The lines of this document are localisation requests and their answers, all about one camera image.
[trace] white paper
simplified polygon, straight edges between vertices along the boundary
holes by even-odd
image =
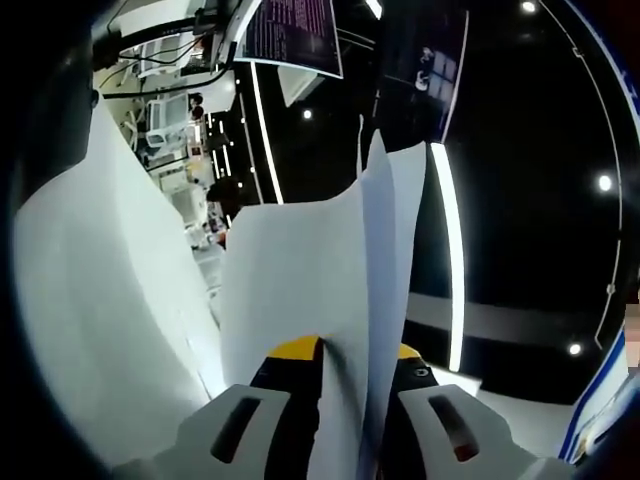
[[[363,176],[369,280],[369,381],[359,478],[373,478],[405,322],[415,225],[426,170],[426,146],[390,154],[375,132],[367,171],[390,169],[393,181]]]
[[[353,479],[359,458],[361,472],[373,468],[404,325],[424,182],[425,147],[411,150],[394,155],[394,166],[376,134],[367,170],[343,194],[325,202],[249,207],[229,232],[221,291],[226,381],[251,382],[282,343],[314,334],[327,342],[312,480]]]
[[[25,335],[63,415],[112,467],[175,442],[222,383],[219,332],[182,219],[106,102],[86,158],[14,225]]]
[[[269,352],[305,335],[368,322],[362,192],[243,209],[227,239],[222,362],[248,384]]]

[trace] cable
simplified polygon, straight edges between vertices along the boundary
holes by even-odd
[[[347,35],[351,35],[353,37],[359,38],[360,40],[362,40],[365,43],[369,43],[371,45],[375,45],[376,42],[374,42],[373,40],[371,40],[370,38],[367,37],[363,37],[362,35],[358,35],[357,33],[353,33],[350,32],[349,30],[344,30],[342,28],[336,28],[336,31],[341,32],[341,33],[346,33]]]
[[[233,18],[236,14],[236,12],[238,11],[238,7],[240,6],[241,2],[238,2],[238,4],[236,5],[236,8],[234,8],[233,12],[231,13],[231,17]],[[227,38],[227,33],[229,32],[229,26],[227,25],[227,28],[224,31],[224,34],[222,35],[222,40],[220,40],[220,44],[218,45],[218,49],[216,50],[216,55],[213,58],[213,65],[215,65],[218,61],[218,58],[220,57],[220,50],[222,49],[222,44],[224,43],[224,41]],[[238,48],[238,43],[237,42],[232,42],[231,45],[229,45],[229,55],[227,56],[227,62],[224,64],[222,70],[220,71],[220,73],[218,75],[216,75],[215,77],[213,77],[210,80],[207,80],[205,82],[200,82],[200,83],[193,83],[190,85],[182,85],[180,87],[172,87],[172,88],[165,88],[165,89],[158,89],[158,90],[153,90],[151,92],[125,92],[125,93],[107,93],[105,95],[102,96],[102,98],[104,98],[105,100],[113,100],[116,98],[140,98],[140,97],[150,97],[150,96],[156,96],[162,93],[173,93],[173,92],[181,92],[184,90],[190,90],[192,88],[200,88],[200,87],[206,87],[208,85],[211,85],[215,82],[217,82],[218,80],[220,80],[225,73],[227,73],[229,71],[229,69],[231,68],[231,64],[233,63],[233,58],[235,57],[236,54],[236,49]]]
[[[124,0],[124,2],[120,4],[120,8],[118,8],[118,11],[113,14],[113,17],[111,17],[111,20],[109,20],[109,23],[107,23],[107,32],[109,33],[109,35],[111,35],[111,24],[116,19],[116,17],[120,15],[120,12],[127,5],[127,3],[129,3],[129,0]]]
[[[153,53],[151,55],[149,55],[148,57],[141,57],[141,56],[131,56],[131,55],[118,55],[118,58],[122,58],[124,60],[138,60],[140,61],[147,61],[147,62],[153,62],[153,63],[158,63],[160,65],[173,65],[175,64],[178,60],[184,58],[184,56],[189,53],[191,50],[193,50],[195,48],[195,46],[198,44],[198,42],[201,40],[201,37],[196,38],[195,40],[186,43],[184,45],[181,45],[177,48],[172,48],[172,49],[168,49],[168,50],[161,50],[159,52]],[[156,60],[154,58],[151,57],[156,57],[158,55],[161,55],[163,53],[170,53],[170,52],[177,52],[179,50],[182,50],[185,47],[189,47],[187,48],[184,52],[182,52],[180,55],[178,55],[174,60],[171,61],[165,61],[165,60]]]
[[[98,87],[98,89],[102,88],[105,86],[105,84],[111,80],[114,76],[116,76],[117,74],[119,74],[120,72],[123,72],[124,70],[126,70],[129,67],[133,67],[135,65],[135,63],[127,63],[124,67],[119,68],[118,70],[116,70],[115,72],[112,72],[109,76],[107,76],[107,78],[105,78],[102,83],[100,84],[100,86]]]
[[[235,51],[236,51],[237,45],[238,44],[236,42],[234,42],[229,47],[229,58],[230,59],[233,59],[233,55],[235,55]],[[151,97],[151,96],[156,96],[156,95],[161,94],[161,93],[182,92],[184,90],[190,90],[192,88],[206,87],[206,86],[211,85],[211,84],[217,82],[218,80],[220,80],[224,76],[224,74],[229,71],[229,69],[231,68],[231,64],[232,63],[233,63],[232,61],[229,61],[229,62],[225,63],[223,68],[222,68],[222,70],[220,70],[220,73],[218,75],[216,75],[212,79],[207,80],[205,82],[192,83],[192,84],[189,84],[189,85],[182,85],[182,86],[179,86],[179,87],[164,88],[164,89],[160,89],[160,90],[154,90],[154,91],[151,91],[151,92],[107,93],[107,94],[104,94],[102,96],[102,98],[104,98],[105,100],[113,100],[113,99],[116,99],[116,98]]]
[[[167,49],[167,50],[161,50],[159,52],[156,52],[156,53],[153,53],[153,54],[149,55],[149,57],[135,57],[135,56],[127,56],[127,55],[118,55],[118,58],[122,58],[122,59],[125,59],[125,60],[137,60],[137,62],[128,63],[124,67],[119,68],[115,72],[112,72],[107,78],[105,78],[102,81],[102,83],[100,84],[100,86],[98,88],[104,87],[104,85],[109,80],[111,80],[115,75],[117,75],[118,73],[122,72],[123,70],[126,70],[129,67],[133,67],[134,65],[140,63],[142,60],[146,60],[146,61],[149,61],[149,62],[160,63],[161,65],[173,65],[175,62],[177,62],[182,57],[184,57],[187,53],[189,53],[191,50],[193,50],[193,48],[197,45],[197,43],[200,41],[200,39],[201,39],[201,37],[198,37],[195,40],[192,40],[189,43],[185,43],[184,45],[181,45],[181,46],[179,46],[177,48],[170,48],[170,49]],[[185,50],[180,56],[178,56],[172,62],[163,62],[162,60],[154,60],[153,58],[151,58],[151,57],[153,57],[155,55],[160,55],[162,53],[176,52],[178,50],[182,50],[185,47],[189,47],[189,48],[187,50]]]

